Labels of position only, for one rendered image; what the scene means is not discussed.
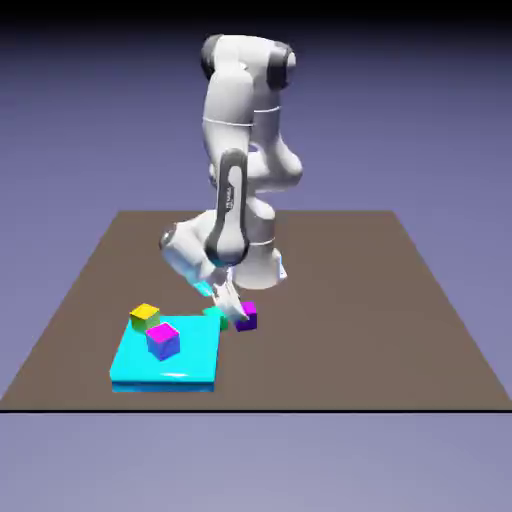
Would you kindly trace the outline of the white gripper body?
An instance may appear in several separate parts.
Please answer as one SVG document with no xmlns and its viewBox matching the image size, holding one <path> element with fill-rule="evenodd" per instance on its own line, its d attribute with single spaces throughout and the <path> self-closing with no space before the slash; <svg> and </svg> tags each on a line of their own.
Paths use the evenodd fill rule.
<svg viewBox="0 0 512 512">
<path fill-rule="evenodd" d="M 248 316 L 240 302 L 239 295 L 231 280 L 227 279 L 223 284 L 213 284 L 213 300 L 231 323 L 245 322 Z"/>
</svg>

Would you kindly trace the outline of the small green cube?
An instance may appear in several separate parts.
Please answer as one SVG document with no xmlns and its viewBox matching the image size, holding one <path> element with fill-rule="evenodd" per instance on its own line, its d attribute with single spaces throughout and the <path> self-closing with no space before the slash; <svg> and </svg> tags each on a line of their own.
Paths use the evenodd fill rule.
<svg viewBox="0 0 512 512">
<path fill-rule="evenodd" d="M 225 331 L 229 328 L 229 320 L 227 316 L 217 306 L 211 306 L 202 310 L 202 313 L 208 317 L 215 317 L 219 320 L 220 331 Z"/>
</svg>

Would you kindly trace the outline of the small purple cube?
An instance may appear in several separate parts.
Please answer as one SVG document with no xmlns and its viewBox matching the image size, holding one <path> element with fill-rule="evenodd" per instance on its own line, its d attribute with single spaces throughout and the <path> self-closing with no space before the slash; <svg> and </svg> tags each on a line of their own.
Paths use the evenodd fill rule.
<svg viewBox="0 0 512 512">
<path fill-rule="evenodd" d="M 252 301 L 241 303 L 244 312 L 247 316 L 245 320 L 240 320 L 235 323 L 238 332 L 255 330 L 257 328 L 258 313 L 256 305 Z"/>
</svg>

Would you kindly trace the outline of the small magenta cube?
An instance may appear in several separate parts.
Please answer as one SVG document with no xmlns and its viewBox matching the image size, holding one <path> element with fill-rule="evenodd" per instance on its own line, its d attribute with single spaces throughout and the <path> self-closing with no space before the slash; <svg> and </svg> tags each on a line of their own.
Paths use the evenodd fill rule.
<svg viewBox="0 0 512 512">
<path fill-rule="evenodd" d="M 159 361 L 166 360 L 180 352 L 180 333 L 164 322 L 146 331 L 148 351 Z"/>
</svg>

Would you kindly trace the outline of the small yellow cube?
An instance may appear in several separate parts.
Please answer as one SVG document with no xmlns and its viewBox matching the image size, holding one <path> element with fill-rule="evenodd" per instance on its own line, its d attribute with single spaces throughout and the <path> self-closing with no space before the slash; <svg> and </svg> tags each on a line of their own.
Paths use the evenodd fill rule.
<svg viewBox="0 0 512 512">
<path fill-rule="evenodd" d="M 145 333 L 160 324 L 160 309 L 153 305 L 142 303 L 130 312 L 131 327 Z"/>
</svg>

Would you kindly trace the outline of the large cyan box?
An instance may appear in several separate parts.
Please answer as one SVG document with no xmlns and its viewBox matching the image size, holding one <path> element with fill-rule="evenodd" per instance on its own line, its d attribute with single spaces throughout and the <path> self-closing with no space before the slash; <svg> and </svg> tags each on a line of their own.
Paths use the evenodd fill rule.
<svg viewBox="0 0 512 512">
<path fill-rule="evenodd" d="M 164 316 L 180 333 L 180 352 L 159 361 L 146 334 L 125 327 L 109 376 L 114 392 L 211 392 L 220 342 L 219 320 L 205 315 Z"/>
</svg>

